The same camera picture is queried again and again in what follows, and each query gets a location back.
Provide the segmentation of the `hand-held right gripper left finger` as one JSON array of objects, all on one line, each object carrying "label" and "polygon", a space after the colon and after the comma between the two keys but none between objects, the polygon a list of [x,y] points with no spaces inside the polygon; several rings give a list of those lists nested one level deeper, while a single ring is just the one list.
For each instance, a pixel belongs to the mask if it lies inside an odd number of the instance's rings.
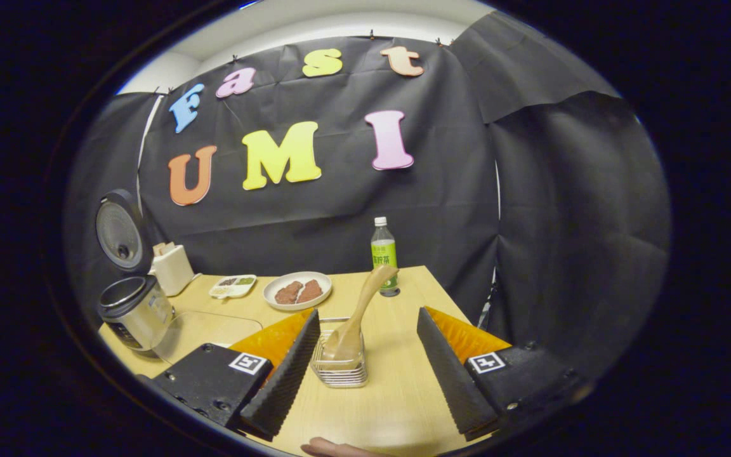
[{"label": "hand-held right gripper left finger", "polygon": [[272,440],[292,408],[321,334],[314,308],[229,349],[209,342],[150,379],[151,387],[219,426]]}]

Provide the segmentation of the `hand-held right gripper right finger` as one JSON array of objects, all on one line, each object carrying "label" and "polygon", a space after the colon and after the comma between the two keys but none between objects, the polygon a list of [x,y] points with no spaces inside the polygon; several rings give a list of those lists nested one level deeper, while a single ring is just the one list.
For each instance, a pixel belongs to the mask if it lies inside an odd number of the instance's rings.
[{"label": "hand-held right gripper right finger", "polygon": [[417,333],[465,439],[507,439],[579,401],[591,382],[537,345],[517,347],[441,310],[419,310]]}]

